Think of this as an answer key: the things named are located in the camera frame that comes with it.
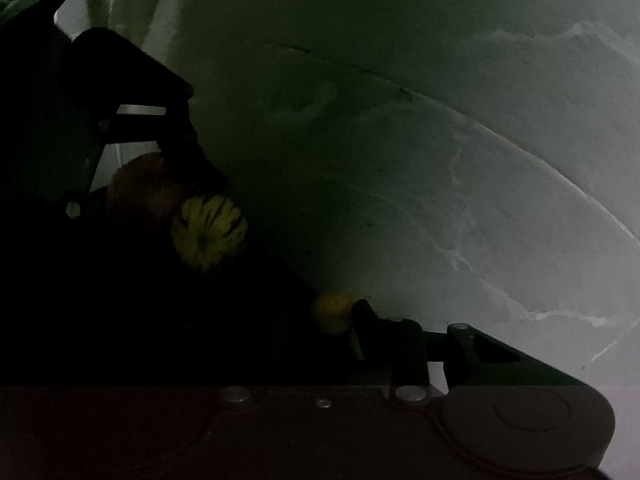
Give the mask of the steel tray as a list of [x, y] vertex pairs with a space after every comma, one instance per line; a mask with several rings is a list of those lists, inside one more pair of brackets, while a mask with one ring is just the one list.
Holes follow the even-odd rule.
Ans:
[[115, 24], [115, 0], [65, 0], [55, 24], [72, 40], [72, 59], [79, 63], [76, 82], [87, 99], [89, 118], [82, 124], [78, 148], [84, 150], [84, 191], [108, 185], [117, 169], [135, 157], [154, 153], [157, 143], [130, 126], [142, 109], [131, 92], [146, 83], [155, 63]]

